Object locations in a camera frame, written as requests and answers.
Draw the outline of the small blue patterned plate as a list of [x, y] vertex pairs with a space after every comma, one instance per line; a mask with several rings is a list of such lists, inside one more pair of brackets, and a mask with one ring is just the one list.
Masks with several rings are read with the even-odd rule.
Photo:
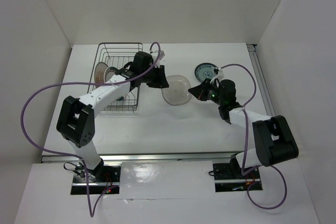
[[201, 63], [195, 68], [194, 75], [199, 82], [203, 82], [205, 79], [212, 79], [214, 76], [213, 69], [216, 67], [218, 66], [209, 62]]

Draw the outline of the clear round plate stand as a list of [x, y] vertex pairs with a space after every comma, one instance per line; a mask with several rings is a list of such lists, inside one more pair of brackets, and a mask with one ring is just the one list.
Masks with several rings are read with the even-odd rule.
[[172, 106], [187, 104], [191, 101], [191, 88], [188, 78], [182, 75], [171, 75], [166, 77], [169, 84], [168, 88], [162, 89], [162, 97], [164, 101]]

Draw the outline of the white plate orange sunburst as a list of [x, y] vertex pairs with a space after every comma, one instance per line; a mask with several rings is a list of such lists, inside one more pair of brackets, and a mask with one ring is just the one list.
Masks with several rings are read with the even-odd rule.
[[109, 70], [109, 66], [104, 62], [97, 63], [94, 69], [94, 80], [96, 84], [105, 83], [106, 73]]

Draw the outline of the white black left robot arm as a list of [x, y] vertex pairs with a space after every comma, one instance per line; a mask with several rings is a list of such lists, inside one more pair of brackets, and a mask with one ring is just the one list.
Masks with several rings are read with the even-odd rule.
[[56, 130], [66, 139], [86, 165], [85, 176], [91, 181], [103, 180], [108, 169], [96, 151], [93, 143], [95, 118], [111, 102], [145, 83], [150, 88], [169, 87], [165, 67], [160, 64], [164, 52], [159, 50], [154, 57], [151, 53], [139, 51], [133, 61], [93, 91], [78, 98], [64, 99]]

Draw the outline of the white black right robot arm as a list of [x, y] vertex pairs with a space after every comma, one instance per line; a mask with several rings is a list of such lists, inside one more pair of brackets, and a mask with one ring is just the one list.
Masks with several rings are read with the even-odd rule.
[[200, 101], [216, 103], [219, 115], [226, 123], [245, 129], [244, 150], [230, 159], [229, 172], [233, 177], [240, 178], [258, 167], [270, 167], [299, 156], [297, 143], [286, 118], [246, 110], [236, 100], [233, 81], [224, 79], [215, 84], [205, 79], [188, 91]]

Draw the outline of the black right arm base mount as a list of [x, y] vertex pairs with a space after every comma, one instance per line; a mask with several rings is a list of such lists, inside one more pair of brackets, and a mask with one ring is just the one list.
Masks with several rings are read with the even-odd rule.
[[243, 176], [240, 172], [234, 173], [229, 163], [214, 163], [208, 175], [213, 177], [217, 193], [247, 191], [249, 187], [250, 190], [263, 190], [258, 169]]

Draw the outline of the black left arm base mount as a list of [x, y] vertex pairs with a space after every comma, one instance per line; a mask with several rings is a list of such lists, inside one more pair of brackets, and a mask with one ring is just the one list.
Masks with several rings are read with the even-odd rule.
[[[71, 185], [71, 195], [86, 195], [86, 176], [81, 163], [65, 162], [63, 168], [73, 172], [74, 176]], [[107, 166], [107, 171], [99, 178], [95, 178], [89, 173], [89, 194], [99, 195], [104, 190], [107, 195], [116, 195], [120, 192], [121, 165], [113, 164]]]

